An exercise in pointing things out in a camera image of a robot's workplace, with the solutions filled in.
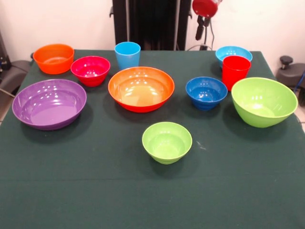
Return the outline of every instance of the light blue cup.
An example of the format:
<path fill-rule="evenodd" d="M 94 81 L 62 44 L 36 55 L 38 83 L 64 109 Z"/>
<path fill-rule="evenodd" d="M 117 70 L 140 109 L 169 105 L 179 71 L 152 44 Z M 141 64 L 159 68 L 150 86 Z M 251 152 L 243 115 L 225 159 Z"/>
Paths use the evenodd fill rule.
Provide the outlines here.
<path fill-rule="evenodd" d="M 223 61 L 224 58 L 227 56 L 233 56 L 233 55 L 242 56 L 244 58 L 247 58 L 249 61 L 251 61 L 253 58 L 252 54 L 247 49 L 244 49 L 239 46 L 221 47 L 216 51 L 215 55 L 221 68 L 223 68 Z"/>
<path fill-rule="evenodd" d="M 122 42 L 114 50 L 120 70 L 139 66 L 141 47 L 137 43 Z"/>

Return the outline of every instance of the blue bowl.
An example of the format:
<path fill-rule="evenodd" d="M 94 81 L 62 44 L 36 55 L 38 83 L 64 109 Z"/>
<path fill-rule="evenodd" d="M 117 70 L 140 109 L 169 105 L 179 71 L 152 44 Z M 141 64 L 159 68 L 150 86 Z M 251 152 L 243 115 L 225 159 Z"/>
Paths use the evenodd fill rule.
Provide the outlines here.
<path fill-rule="evenodd" d="M 228 94 L 225 84 L 211 77 L 197 77 L 186 84 L 193 105 L 202 111 L 216 107 Z"/>
<path fill-rule="evenodd" d="M 251 61 L 253 58 L 252 54 L 248 50 L 238 46 L 221 47 L 216 51 L 215 55 L 221 68 L 223 68 L 223 61 L 224 58 L 227 56 L 242 56 L 244 58 L 247 58 L 249 61 Z"/>

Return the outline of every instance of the large orange bowl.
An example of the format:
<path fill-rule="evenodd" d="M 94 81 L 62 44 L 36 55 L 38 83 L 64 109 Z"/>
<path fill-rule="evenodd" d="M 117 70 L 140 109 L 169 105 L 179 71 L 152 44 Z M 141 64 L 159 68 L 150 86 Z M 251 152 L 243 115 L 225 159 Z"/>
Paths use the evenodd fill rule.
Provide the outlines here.
<path fill-rule="evenodd" d="M 33 58 L 46 74 L 61 74 L 70 70 L 74 49 L 66 44 L 50 44 L 36 50 Z"/>
<path fill-rule="evenodd" d="M 116 73 L 109 81 L 111 97 L 122 107 L 146 113 L 161 107 L 173 94 L 175 84 L 165 72 L 151 67 L 132 67 Z"/>

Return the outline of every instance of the green bowl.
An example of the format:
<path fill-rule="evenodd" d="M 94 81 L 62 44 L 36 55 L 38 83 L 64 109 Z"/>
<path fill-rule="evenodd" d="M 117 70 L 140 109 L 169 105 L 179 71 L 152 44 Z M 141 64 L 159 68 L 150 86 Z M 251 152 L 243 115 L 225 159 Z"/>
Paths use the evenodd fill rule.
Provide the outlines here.
<path fill-rule="evenodd" d="M 240 117 L 259 128 L 280 123 L 298 106 L 291 89 L 278 81 L 260 77 L 238 81 L 232 88 L 232 98 Z"/>
<path fill-rule="evenodd" d="M 142 136 L 145 150 L 157 162 L 169 165 L 177 162 L 190 150 L 192 136 L 177 123 L 161 122 L 148 127 Z"/>

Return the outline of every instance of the plastic bowl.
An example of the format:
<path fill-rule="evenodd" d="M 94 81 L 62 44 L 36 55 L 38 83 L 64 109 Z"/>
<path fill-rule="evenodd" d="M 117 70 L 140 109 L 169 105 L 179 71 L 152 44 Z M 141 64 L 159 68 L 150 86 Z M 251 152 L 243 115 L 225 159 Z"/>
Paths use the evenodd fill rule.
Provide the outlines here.
<path fill-rule="evenodd" d="M 33 59 L 40 70 L 47 74 L 61 74 L 70 70 L 74 49 L 65 44 L 50 44 L 39 48 Z"/>
<path fill-rule="evenodd" d="M 202 111 L 216 107 L 228 94 L 223 82 L 211 77 L 197 77 L 186 84 L 193 105 Z"/>
<path fill-rule="evenodd" d="M 186 155 L 192 146 L 192 136 L 182 125 L 155 123 L 142 136 L 145 150 L 157 162 L 169 165 Z"/>
<path fill-rule="evenodd" d="M 215 52 L 215 55 L 221 68 L 223 68 L 223 61 L 224 58 L 227 56 L 233 56 L 233 55 L 242 56 L 244 58 L 247 58 L 249 61 L 252 61 L 253 58 L 252 54 L 247 49 L 244 49 L 239 46 L 221 47 Z"/>
<path fill-rule="evenodd" d="M 145 113 L 161 107 L 174 92 L 173 79 L 152 67 L 132 67 L 109 81 L 111 97 L 129 111 Z"/>
<path fill-rule="evenodd" d="M 14 115 L 39 130 L 56 130 L 72 123 L 87 100 L 85 90 L 70 80 L 52 79 L 34 83 L 13 100 Z"/>
<path fill-rule="evenodd" d="M 88 87 L 100 85 L 105 80 L 109 70 L 110 62 L 100 56 L 79 58 L 71 66 L 71 72 L 82 84 Z"/>
<path fill-rule="evenodd" d="M 260 77 L 238 81 L 232 88 L 232 97 L 240 117 L 260 128 L 280 123 L 298 106 L 291 89 L 278 81 Z"/>

